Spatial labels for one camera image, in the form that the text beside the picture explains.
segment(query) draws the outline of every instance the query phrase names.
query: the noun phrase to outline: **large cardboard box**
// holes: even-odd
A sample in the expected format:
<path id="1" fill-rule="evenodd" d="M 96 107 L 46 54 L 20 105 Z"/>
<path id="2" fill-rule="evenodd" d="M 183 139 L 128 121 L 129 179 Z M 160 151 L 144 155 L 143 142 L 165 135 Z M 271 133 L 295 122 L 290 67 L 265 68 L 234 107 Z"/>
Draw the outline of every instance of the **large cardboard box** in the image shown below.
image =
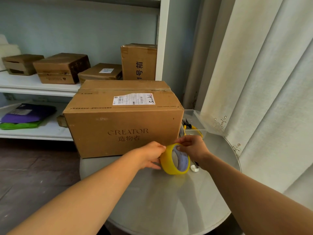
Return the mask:
<path id="1" fill-rule="evenodd" d="M 163 81 L 86 80 L 63 111 L 81 158 L 170 145 L 184 109 Z"/>
<path id="2" fill-rule="evenodd" d="M 9 74 L 30 76 L 36 73 L 33 62 L 44 58 L 43 55 L 14 55 L 2 60 Z"/>
<path id="3" fill-rule="evenodd" d="M 81 84 L 86 80 L 119 80 L 122 78 L 122 65 L 98 63 L 78 74 Z"/>
<path id="4" fill-rule="evenodd" d="M 87 55 L 60 53 L 33 63 L 42 83 L 76 84 L 78 73 L 90 68 Z"/>
<path id="5" fill-rule="evenodd" d="M 157 45 L 131 43 L 122 45 L 120 51 L 123 80 L 155 80 Z"/>

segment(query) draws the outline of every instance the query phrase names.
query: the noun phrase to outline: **yellow tape roll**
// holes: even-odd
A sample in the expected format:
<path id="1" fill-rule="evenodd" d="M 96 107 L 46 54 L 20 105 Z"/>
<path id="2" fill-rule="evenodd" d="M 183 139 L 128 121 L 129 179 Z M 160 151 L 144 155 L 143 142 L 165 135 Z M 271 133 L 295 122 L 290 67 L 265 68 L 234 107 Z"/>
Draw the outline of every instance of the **yellow tape roll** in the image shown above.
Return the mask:
<path id="1" fill-rule="evenodd" d="M 162 168 L 167 174 L 180 175 L 185 174 L 190 167 L 190 158 L 186 153 L 177 150 L 177 146 L 181 144 L 175 143 L 166 147 L 165 152 L 160 156 Z M 172 153 L 175 152 L 178 158 L 178 166 L 173 162 Z"/>

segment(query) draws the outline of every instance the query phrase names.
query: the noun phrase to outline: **curtain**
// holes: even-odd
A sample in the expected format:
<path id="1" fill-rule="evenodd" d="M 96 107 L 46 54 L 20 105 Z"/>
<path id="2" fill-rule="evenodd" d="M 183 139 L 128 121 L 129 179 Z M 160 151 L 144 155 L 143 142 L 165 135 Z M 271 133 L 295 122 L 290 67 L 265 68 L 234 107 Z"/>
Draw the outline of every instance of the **curtain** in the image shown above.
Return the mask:
<path id="1" fill-rule="evenodd" d="M 312 6 L 313 0 L 222 0 L 193 100 L 233 147 L 243 173 L 311 209 Z M 187 94 L 185 100 L 190 107 Z"/>

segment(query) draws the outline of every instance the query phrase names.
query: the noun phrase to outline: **round table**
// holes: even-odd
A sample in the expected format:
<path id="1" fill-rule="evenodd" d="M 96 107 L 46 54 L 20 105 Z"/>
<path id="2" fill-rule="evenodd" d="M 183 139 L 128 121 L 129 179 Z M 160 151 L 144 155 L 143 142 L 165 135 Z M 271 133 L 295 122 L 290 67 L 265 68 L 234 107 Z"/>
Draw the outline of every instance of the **round table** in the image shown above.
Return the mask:
<path id="1" fill-rule="evenodd" d="M 240 170 L 224 137 L 207 133 L 204 141 L 213 154 Z M 81 159 L 81 179 L 118 158 Z M 163 170 L 146 168 L 137 173 L 108 220 L 130 234 L 201 235 L 229 215 L 230 210 L 207 171 L 168 175 Z"/>

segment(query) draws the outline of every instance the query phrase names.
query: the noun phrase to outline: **right hand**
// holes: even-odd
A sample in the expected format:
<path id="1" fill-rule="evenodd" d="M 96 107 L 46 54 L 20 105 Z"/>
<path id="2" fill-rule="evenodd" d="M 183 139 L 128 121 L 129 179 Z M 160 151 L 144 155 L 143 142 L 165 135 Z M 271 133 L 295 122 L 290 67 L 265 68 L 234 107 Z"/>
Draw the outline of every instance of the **right hand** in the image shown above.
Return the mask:
<path id="1" fill-rule="evenodd" d="M 177 147 L 181 152 L 185 152 L 189 157 L 198 162 L 201 166 L 203 160 L 211 155 L 207 149 L 203 139 L 199 135 L 185 135 L 175 140 L 175 143 L 180 143 L 182 146 Z"/>

